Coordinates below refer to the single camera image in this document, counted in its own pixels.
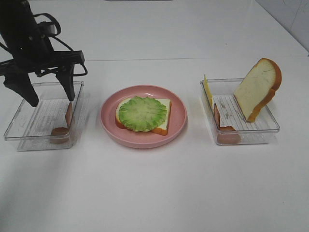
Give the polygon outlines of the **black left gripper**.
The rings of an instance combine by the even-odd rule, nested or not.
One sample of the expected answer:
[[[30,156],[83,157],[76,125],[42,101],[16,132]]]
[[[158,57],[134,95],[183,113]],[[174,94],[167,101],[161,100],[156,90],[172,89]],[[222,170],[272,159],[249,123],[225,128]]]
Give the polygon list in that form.
[[[37,23],[27,0],[2,0],[0,2],[0,34],[4,40],[1,47],[10,53],[12,60],[6,62],[12,68],[27,73],[5,74],[4,86],[20,95],[32,107],[39,98],[28,73],[42,77],[56,74],[69,101],[75,98],[73,86],[74,65],[84,65],[82,51],[74,51],[57,38],[61,33],[59,22],[50,14],[48,20]]]

